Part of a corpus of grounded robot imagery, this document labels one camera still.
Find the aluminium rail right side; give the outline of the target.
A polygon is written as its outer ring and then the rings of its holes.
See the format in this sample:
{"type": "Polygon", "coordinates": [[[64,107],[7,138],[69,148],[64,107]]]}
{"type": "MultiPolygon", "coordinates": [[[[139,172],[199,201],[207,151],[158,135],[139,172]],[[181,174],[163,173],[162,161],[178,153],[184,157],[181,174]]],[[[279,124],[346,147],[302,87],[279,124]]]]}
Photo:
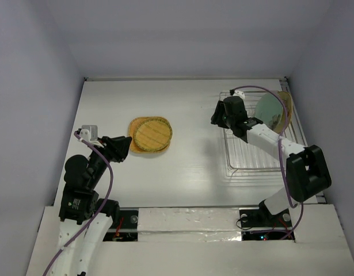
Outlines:
{"type": "Polygon", "coordinates": [[[289,92],[293,97],[295,119],[297,120],[298,128],[303,137],[303,141],[306,145],[316,144],[320,146],[322,150],[324,150],[321,142],[317,141],[313,133],[311,132],[311,130],[313,130],[310,125],[311,113],[306,112],[306,99],[300,94],[298,94],[297,91],[291,87],[291,84],[286,76],[280,78],[279,82],[281,89],[283,91],[289,92]]]}

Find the large orange woven plate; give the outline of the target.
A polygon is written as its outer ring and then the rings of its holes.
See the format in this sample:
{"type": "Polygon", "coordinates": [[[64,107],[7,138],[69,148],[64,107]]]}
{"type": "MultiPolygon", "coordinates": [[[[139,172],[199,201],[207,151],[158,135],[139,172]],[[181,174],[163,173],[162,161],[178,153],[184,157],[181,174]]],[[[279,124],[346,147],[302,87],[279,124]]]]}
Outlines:
{"type": "Polygon", "coordinates": [[[173,130],[164,117],[138,117],[131,121],[128,135],[132,137],[132,152],[155,154],[170,146],[173,130]]]}

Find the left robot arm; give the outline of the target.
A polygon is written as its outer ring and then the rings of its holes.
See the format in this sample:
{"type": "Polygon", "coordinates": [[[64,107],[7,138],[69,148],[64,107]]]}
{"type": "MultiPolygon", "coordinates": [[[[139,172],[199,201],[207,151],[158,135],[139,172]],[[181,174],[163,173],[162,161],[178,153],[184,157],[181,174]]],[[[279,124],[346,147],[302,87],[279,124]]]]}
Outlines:
{"type": "Polygon", "coordinates": [[[104,198],[95,188],[105,171],[114,180],[111,163],[126,159],[131,137],[91,137],[86,129],[75,131],[74,136],[92,152],[88,158],[74,155],[64,166],[57,252],[44,275],[90,275],[105,234],[120,220],[119,203],[109,199],[113,186],[109,185],[104,198]]]}

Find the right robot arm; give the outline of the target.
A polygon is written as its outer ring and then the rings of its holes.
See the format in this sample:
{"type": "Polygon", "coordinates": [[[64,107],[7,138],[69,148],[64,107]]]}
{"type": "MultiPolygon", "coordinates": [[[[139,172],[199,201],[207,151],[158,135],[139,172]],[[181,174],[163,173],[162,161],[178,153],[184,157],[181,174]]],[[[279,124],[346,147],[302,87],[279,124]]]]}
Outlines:
{"type": "Polygon", "coordinates": [[[331,186],[332,180],[320,147],[294,143],[269,129],[261,120],[248,117],[240,97],[230,96],[218,101],[211,124],[231,130],[235,137],[263,150],[279,162],[284,187],[259,203],[258,215],[255,216],[259,223],[273,224],[282,211],[304,203],[331,186]]]}

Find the teal floral ceramic plate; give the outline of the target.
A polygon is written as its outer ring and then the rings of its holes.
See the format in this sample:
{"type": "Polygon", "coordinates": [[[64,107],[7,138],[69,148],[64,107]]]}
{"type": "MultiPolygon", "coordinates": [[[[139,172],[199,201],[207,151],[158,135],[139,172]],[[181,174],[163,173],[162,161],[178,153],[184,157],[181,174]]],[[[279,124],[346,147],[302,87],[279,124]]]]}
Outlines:
{"type": "Polygon", "coordinates": [[[261,120],[271,130],[274,130],[283,115],[283,106],[277,99],[278,92],[266,93],[257,102],[254,116],[261,120]]]}

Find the white foam block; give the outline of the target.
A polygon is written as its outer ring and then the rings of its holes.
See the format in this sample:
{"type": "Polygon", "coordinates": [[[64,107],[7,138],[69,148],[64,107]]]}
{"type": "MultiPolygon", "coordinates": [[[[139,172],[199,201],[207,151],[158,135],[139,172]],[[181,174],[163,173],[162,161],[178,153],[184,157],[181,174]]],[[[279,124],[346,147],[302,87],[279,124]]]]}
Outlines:
{"type": "Polygon", "coordinates": [[[237,208],[141,208],[139,242],[240,242],[237,208]]]}

